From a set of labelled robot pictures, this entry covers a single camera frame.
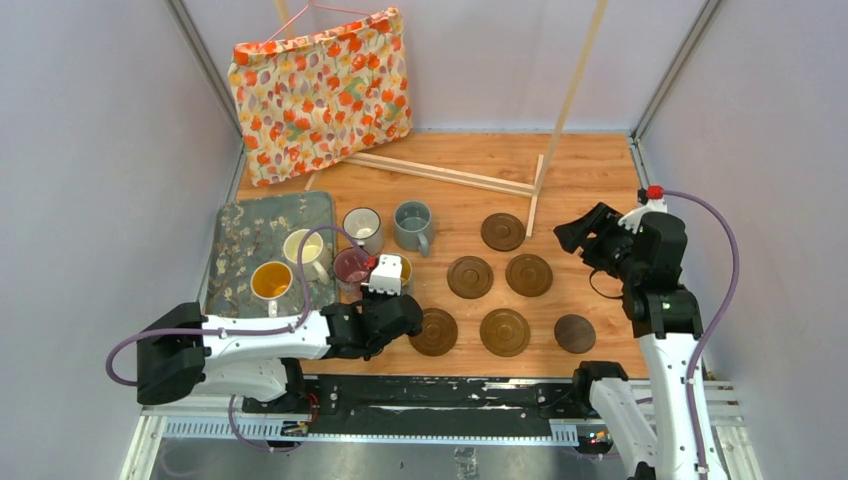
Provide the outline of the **small dark brown coaster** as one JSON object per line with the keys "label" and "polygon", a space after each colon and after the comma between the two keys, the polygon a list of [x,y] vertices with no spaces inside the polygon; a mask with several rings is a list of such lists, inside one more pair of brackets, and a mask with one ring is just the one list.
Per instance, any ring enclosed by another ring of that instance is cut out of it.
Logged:
{"label": "small dark brown coaster", "polygon": [[572,354],[589,352],[596,343],[596,331],[591,322],[577,314],[566,314],[554,326],[558,345]]}

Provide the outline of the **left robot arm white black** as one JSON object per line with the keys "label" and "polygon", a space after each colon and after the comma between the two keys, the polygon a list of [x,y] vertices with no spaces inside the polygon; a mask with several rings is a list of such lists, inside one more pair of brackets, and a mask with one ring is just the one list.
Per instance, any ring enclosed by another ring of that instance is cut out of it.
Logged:
{"label": "left robot arm white black", "polygon": [[227,318],[180,304],[136,342],[139,404],[163,405],[191,394],[236,395],[298,411],[306,386],[299,360],[363,359],[422,331],[423,310],[409,295],[333,303],[297,317]]}

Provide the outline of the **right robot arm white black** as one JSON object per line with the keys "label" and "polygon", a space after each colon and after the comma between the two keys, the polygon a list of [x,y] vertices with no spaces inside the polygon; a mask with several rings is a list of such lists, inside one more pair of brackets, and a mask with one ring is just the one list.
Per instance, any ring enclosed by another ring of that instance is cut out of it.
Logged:
{"label": "right robot arm white black", "polygon": [[554,234],[564,251],[621,281],[622,309],[649,371],[654,419],[647,420],[623,367],[611,361],[584,361],[575,370],[575,411],[605,422],[631,479],[726,478],[696,355],[705,337],[700,307],[680,281],[684,222],[661,201],[626,215],[599,203]]}

